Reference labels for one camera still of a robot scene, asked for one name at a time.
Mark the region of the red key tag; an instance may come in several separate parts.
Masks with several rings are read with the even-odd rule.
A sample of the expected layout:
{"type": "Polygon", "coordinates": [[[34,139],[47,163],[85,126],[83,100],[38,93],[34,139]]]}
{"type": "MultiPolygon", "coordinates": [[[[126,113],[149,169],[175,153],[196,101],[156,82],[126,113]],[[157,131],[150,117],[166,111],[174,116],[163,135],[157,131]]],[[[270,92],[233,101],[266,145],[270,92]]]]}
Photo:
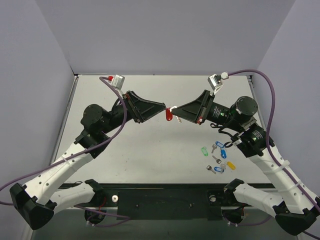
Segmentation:
{"type": "Polygon", "coordinates": [[[167,121],[171,121],[173,119],[173,114],[171,112],[171,108],[168,107],[166,110],[165,110],[165,118],[167,121]]]}

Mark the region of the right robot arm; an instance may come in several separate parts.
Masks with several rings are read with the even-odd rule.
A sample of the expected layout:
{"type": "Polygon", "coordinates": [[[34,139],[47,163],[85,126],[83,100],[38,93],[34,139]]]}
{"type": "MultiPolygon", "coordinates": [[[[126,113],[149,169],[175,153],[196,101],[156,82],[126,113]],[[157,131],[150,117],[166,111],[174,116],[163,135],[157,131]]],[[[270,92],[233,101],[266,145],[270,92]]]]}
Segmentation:
{"type": "Polygon", "coordinates": [[[264,211],[293,236],[310,228],[320,215],[320,198],[297,179],[289,161],[282,158],[274,141],[256,123],[257,102],[241,96],[231,107],[225,107],[214,98],[205,90],[196,100],[172,107],[170,112],[198,125],[210,121],[210,126],[221,134],[225,129],[235,131],[230,137],[231,144],[263,172],[277,191],[276,195],[267,193],[236,178],[224,187],[224,201],[264,211]]]}

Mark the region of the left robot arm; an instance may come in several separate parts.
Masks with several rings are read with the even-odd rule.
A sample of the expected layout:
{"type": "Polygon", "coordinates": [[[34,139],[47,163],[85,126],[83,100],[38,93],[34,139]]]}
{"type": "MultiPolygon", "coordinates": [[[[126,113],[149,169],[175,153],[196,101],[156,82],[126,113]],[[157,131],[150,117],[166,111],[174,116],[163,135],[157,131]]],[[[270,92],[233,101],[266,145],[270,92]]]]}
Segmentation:
{"type": "Polygon", "coordinates": [[[120,104],[110,111],[98,104],[87,106],[80,121],[83,130],[69,148],[49,169],[25,184],[15,183],[10,188],[14,208],[32,230],[38,230],[62,210],[84,203],[100,205],[105,199],[104,190],[93,179],[65,190],[59,187],[106,149],[112,140],[109,132],[121,130],[130,120],[143,123],[165,109],[164,103],[140,98],[133,91],[127,91],[120,104]]]}

